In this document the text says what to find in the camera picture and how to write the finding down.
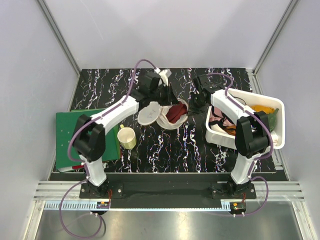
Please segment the dark red bra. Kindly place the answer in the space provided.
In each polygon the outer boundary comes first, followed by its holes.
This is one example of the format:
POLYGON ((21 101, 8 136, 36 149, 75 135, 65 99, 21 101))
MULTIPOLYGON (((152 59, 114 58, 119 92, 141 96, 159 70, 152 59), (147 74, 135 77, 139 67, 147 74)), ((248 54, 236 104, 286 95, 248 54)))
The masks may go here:
POLYGON ((166 118, 170 123, 175 124, 181 118, 181 116, 187 114, 187 112, 187 106, 180 101, 179 104, 173 105, 169 109, 166 114, 166 118))

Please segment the beige mesh laundry bag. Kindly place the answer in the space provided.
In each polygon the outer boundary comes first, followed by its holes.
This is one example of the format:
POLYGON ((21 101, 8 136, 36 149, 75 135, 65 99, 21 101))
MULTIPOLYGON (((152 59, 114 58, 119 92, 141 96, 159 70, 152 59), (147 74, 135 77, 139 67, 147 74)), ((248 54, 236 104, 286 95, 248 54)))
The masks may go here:
MULTIPOLYGON (((184 103, 187 106, 187 112, 189 109, 188 103, 183 99, 178 99, 179 102, 184 103)), ((137 121, 142 126, 149 126, 153 123, 157 123, 161 128, 166 130, 175 130, 182 126, 188 119, 187 114, 184 114, 180 117, 180 119, 176 123, 171 123, 166 118, 166 114, 169 109, 173 105, 170 106, 160 106, 159 103, 152 101, 147 107, 143 108, 137 117, 137 121)))

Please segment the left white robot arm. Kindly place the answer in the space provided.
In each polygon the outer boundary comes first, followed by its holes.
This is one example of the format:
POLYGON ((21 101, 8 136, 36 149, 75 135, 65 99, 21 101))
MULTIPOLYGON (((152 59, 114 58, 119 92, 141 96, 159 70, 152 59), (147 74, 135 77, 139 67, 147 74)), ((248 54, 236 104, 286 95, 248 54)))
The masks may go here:
POLYGON ((127 117, 139 113, 141 125, 156 121, 164 106, 179 104, 169 83, 169 69, 148 72, 138 81, 130 95, 123 96, 118 102, 105 110, 87 116, 81 115, 76 122, 69 149, 74 148, 85 166, 87 180, 91 183, 90 192, 97 198, 108 193, 105 183, 107 175, 102 165, 106 150, 106 134, 127 117))

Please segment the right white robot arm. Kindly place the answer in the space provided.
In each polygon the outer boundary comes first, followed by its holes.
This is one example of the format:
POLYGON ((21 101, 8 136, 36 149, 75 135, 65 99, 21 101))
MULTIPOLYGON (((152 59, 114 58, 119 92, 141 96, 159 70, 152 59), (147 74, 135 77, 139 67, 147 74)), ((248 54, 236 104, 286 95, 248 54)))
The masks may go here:
POLYGON ((274 150, 268 115, 252 110, 229 94, 233 79, 226 74, 213 72, 199 75, 193 79, 193 84, 195 92, 190 94, 189 116, 201 114, 206 105, 211 105, 235 124, 234 143, 238 155, 225 188, 230 197, 239 198, 253 180, 252 172, 257 161, 269 158, 274 150), (227 88, 215 87, 208 79, 212 75, 224 76, 230 79, 230 84, 227 88))

